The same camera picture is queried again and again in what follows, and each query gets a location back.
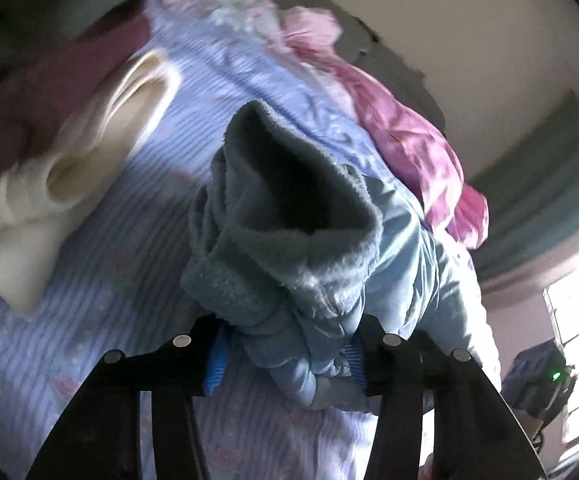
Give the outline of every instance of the blue gripper pad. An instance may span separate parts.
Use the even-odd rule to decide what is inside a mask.
[[[343,353],[347,357],[349,373],[363,390],[367,388],[367,377],[365,377],[365,362],[363,358],[363,347],[361,339],[355,335],[351,341],[343,348]]]
[[[208,354],[206,361],[205,379],[203,380],[203,391],[210,396],[214,389],[223,380],[225,368],[228,365],[230,354],[230,330],[226,325],[221,325],[218,334],[214,339],[214,345]]]

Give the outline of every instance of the gray headboard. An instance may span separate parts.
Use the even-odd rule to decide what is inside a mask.
[[[441,132],[445,117],[423,83],[423,74],[408,68],[401,57],[388,49],[374,31],[332,0],[273,0],[281,9],[320,7],[330,9],[343,33],[335,44],[336,52],[347,62],[381,81],[404,105],[417,111]]]

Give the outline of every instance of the pink fabric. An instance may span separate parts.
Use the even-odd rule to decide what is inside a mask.
[[[359,124],[386,164],[421,201],[425,219],[470,249],[487,238],[486,198],[464,184],[463,169],[445,137],[400,104],[379,81],[336,55],[341,29],[325,9],[294,7],[283,14],[284,39],[296,56],[335,75],[354,100]]]

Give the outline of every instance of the white wall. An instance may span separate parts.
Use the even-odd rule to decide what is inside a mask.
[[[579,90],[573,0],[335,0],[427,74],[473,176]]]
[[[495,308],[484,296],[483,304],[498,346],[502,376],[507,374],[518,352],[554,337],[550,313],[541,294]]]

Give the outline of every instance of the light blue bedsheet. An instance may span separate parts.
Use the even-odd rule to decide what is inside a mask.
[[[151,3],[152,46],[183,75],[170,110],[93,215],[65,244],[32,323],[0,300],[0,465],[24,478],[78,385],[108,349],[151,351],[185,332],[192,306],[179,282],[188,260],[187,214],[236,110],[269,103],[298,131],[363,173],[390,179],[368,134],[327,97],[227,30]],[[362,478],[373,416],[304,413],[268,372],[240,360],[197,403],[215,480]],[[248,370],[236,373],[235,369]],[[144,413],[146,479],[151,466]]]

